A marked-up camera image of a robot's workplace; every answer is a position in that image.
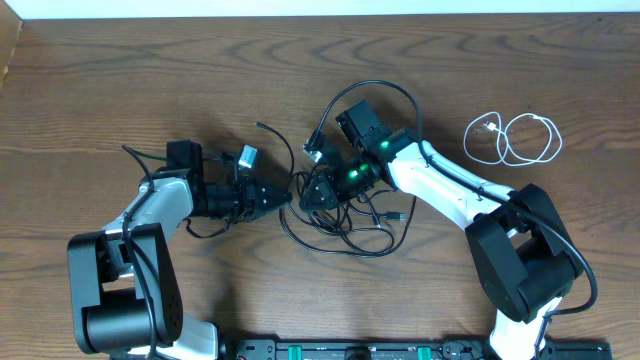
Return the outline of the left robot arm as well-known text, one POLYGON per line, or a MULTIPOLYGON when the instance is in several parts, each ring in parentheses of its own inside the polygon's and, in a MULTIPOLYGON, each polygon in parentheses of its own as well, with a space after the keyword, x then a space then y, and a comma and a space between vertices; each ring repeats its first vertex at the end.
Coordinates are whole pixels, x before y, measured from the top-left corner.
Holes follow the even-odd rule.
POLYGON ((67 246, 74 337, 86 354, 116 359, 217 359, 216 326, 183 310, 168 244, 181 223, 221 219, 226 227, 281 209, 291 193, 245 174, 255 148, 222 153, 227 185, 208 183, 200 144, 173 141, 165 165, 146 170, 132 203, 96 232, 67 246))

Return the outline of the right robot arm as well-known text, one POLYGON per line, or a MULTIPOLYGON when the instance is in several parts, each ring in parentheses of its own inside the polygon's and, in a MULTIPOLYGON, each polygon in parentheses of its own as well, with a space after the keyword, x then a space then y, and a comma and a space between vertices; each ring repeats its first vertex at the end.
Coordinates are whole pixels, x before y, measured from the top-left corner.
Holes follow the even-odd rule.
POLYGON ((357 154, 344 161, 315 130, 303 149, 326 167, 307 184, 300 208, 334 209, 378 181, 423 200, 465 232, 480 284, 497 309, 492 350, 502 359, 540 356, 551 315, 586 270, 547 193, 474 175, 416 132, 392 131, 365 101, 336 121, 357 154))

